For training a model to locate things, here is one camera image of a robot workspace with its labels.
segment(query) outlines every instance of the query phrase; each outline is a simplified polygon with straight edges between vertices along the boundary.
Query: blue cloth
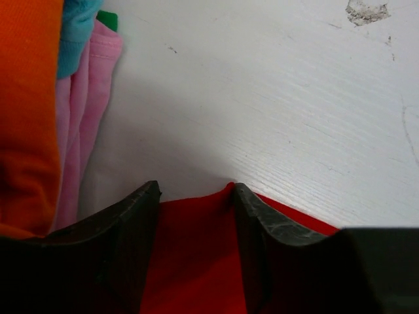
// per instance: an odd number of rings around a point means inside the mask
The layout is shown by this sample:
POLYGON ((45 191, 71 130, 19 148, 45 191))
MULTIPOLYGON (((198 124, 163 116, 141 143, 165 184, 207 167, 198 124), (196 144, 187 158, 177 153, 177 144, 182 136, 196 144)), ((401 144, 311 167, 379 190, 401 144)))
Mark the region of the blue cloth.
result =
POLYGON ((74 74, 89 40, 103 0, 65 0, 58 54, 57 79, 74 74))

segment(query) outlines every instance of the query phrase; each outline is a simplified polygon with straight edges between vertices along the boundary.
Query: green cloth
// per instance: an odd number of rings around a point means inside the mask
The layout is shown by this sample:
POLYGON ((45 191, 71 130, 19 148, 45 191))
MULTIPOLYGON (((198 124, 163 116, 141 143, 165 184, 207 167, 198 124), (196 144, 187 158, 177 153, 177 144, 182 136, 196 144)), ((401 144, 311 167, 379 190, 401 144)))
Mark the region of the green cloth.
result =
POLYGON ((118 16, 116 13, 100 10, 96 19, 113 31, 118 31, 118 16))

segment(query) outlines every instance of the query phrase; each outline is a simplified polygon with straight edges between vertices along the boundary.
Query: white table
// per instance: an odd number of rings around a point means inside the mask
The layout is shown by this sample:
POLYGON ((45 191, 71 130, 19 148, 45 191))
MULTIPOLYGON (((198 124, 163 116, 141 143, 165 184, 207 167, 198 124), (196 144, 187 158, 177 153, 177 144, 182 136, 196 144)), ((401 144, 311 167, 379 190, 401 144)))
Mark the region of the white table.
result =
POLYGON ((347 4, 105 1, 124 53, 81 216, 151 179, 163 200, 242 181, 336 226, 418 225, 419 2, 359 27, 347 4))

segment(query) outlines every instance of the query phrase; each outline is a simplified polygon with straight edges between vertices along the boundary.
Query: pink cloth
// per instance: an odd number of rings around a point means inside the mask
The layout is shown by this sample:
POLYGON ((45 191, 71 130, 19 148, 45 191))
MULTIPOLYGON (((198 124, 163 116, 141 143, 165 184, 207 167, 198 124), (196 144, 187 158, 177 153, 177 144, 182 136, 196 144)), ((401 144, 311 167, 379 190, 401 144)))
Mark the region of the pink cloth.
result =
POLYGON ((52 231, 77 221, 80 183, 109 101, 121 37, 95 21, 74 75, 56 83, 56 121, 62 183, 52 231))

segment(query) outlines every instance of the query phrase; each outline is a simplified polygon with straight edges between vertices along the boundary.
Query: orange cloth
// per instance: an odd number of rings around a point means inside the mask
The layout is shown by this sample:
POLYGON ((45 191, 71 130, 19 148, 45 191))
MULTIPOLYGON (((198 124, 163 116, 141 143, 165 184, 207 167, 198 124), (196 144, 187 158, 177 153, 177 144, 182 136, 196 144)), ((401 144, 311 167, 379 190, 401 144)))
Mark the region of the orange cloth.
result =
POLYGON ((60 182, 55 81, 63 0, 0 1, 0 234, 44 236, 60 182))

